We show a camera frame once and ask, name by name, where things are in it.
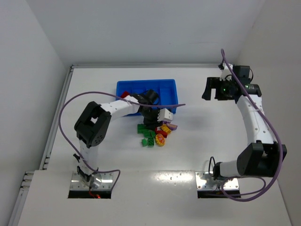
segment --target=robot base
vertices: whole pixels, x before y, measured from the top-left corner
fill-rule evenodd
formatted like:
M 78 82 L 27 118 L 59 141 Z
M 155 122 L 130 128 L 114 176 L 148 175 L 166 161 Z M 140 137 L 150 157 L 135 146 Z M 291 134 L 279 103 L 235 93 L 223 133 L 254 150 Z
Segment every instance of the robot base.
M 213 180 L 213 177 L 209 175 L 208 171 L 195 173 L 198 198 L 225 198 L 219 189 L 222 184 L 221 180 Z M 235 178 L 225 183 L 224 190 L 228 194 L 240 194 L 238 180 Z
M 100 199 L 111 198 L 111 188 L 113 185 L 113 174 L 98 173 L 91 177 L 91 181 L 87 182 L 77 173 L 72 173 L 69 199 L 95 199 L 96 195 Z

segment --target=purple block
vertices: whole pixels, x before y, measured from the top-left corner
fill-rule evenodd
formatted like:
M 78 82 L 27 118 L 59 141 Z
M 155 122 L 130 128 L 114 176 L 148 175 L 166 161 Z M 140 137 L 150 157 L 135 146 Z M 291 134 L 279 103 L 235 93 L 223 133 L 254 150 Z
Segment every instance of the purple block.
M 174 124 L 167 123 L 166 125 L 170 130 L 176 130 L 178 128 L 178 126 Z

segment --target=yellow toy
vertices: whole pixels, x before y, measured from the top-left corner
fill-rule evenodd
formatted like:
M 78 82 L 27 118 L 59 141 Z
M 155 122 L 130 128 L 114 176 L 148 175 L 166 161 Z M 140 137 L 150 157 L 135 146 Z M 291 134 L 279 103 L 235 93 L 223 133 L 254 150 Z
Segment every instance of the yellow toy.
M 162 134 L 157 134 L 155 140 L 158 146 L 163 147 L 165 145 L 165 139 Z
M 167 134 L 170 134 L 171 133 L 171 130 L 167 127 L 167 125 L 163 124 L 161 127 L 160 127 L 164 132 L 166 132 Z

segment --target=table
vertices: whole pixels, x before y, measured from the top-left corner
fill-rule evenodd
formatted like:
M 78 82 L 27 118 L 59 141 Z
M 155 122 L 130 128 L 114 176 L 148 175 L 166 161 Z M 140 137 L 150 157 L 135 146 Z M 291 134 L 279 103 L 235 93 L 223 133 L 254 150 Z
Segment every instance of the table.
M 141 146 L 136 126 L 142 116 L 111 122 L 98 159 L 100 170 L 121 170 L 111 199 L 67 198 L 76 161 L 73 149 L 55 129 L 47 170 L 35 171 L 18 225 L 291 225 L 277 183 L 248 203 L 197 198 L 194 172 L 207 170 L 210 156 L 234 160 L 247 143 L 234 101 L 201 98 L 206 78 L 218 76 L 218 68 L 204 65 L 75 66 L 70 85 L 64 87 L 66 100 L 85 91 L 116 93 L 121 80 L 175 79 L 179 103 L 187 105 L 177 109 L 173 123 L 178 130 L 168 136 L 164 147 Z M 73 126 L 87 103 L 113 100 L 85 95 L 66 107 L 62 127 L 73 143 L 79 146 Z M 244 193 L 260 188 L 261 181 L 244 179 L 239 185 Z

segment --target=gray wall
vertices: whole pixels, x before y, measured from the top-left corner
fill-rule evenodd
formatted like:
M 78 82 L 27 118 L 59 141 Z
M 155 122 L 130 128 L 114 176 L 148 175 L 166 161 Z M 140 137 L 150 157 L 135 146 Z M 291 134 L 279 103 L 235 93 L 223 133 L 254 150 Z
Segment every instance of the gray wall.
M 252 67 L 266 115 L 288 149 L 279 177 L 293 225 L 301 225 L 301 2 L 266 0 L 238 62 Z
M 0 2 L 0 226 L 39 168 L 66 69 L 25 0 Z
M 27 0 L 65 65 L 234 60 L 264 0 Z

